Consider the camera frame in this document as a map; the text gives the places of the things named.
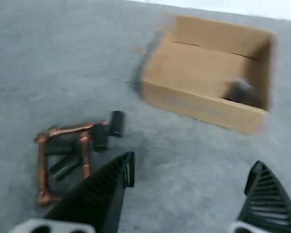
copper pipe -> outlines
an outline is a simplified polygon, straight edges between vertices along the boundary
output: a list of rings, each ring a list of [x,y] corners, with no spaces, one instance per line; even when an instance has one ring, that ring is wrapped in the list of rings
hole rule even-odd
[[[51,201],[60,200],[60,197],[54,196],[48,192],[48,180],[47,180],[47,157],[45,156],[45,142],[48,139],[48,135],[45,133],[38,133],[34,139],[38,144],[38,173],[37,181],[39,191],[36,195],[36,203],[41,206],[48,205]]]
[[[48,130],[48,134],[50,137],[67,134],[67,133],[75,133],[78,131],[86,131],[91,129],[94,124],[85,124],[85,125],[75,125],[75,126],[67,126],[67,127],[52,127]]]
[[[81,161],[83,177],[86,179],[91,174],[91,168],[89,164],[90,150],[89,150],[90,136],[88,132],[82,132],[79,135],[78,142],[81,146]]]

carpet floor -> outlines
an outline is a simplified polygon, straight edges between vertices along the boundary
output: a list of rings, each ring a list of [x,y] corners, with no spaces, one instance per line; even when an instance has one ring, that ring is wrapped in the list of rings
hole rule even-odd
[[[273,106],[263,132],[243,135],[147,105],[138,70],[166,13],[276,35]],[[125,137],[92,154],[97,169],[136,153],[120,233],[221,233],[245,200],[249,169],[264,161],[291,197],[291,22],[123,0],[0,0],[0,233],[51,207],[34,204],[36,133],[126,112]],[[80,178],[77,169],[63,182]]]

open cardboard box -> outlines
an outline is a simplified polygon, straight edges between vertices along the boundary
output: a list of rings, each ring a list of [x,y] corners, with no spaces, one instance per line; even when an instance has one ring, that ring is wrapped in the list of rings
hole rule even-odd
[[[142,73],[142,95],[153,106],[253,133],[269,108],[273,35],[257,29],[177,16]],[[237,80],[258,93],[259,104],[223,99]]]

box flap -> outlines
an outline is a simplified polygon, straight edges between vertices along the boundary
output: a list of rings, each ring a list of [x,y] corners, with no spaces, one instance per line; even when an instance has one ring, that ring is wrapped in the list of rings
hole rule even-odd
[[[175,42],[257,58],[271,33],[196,17],[176,17]]]

copper pipe elbow joint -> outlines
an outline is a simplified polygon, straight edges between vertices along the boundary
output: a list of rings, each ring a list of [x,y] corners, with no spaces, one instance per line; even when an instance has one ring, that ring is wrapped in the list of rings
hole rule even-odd
[[[35,198],[35,202],[41,207],[45,207],[49,205],[53,201],[60,201],[62,197],[52,195],[48,193],[46,190],[40,190]]]

